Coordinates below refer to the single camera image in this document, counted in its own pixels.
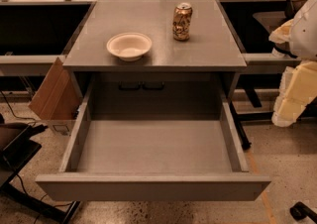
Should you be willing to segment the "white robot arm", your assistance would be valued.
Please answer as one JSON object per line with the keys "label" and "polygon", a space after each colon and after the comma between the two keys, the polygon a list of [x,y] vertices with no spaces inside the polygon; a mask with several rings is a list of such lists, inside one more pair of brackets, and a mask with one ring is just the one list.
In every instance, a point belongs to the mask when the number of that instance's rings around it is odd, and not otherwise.
{"label": "white robot arm", "polygon": [[317,0],[307,0],[268,39],[276,44],[289,43],[290,52],[301,59],[300,65],[287,67],[282,74],[271,117],[275,126],[288,127],[317,97]]}

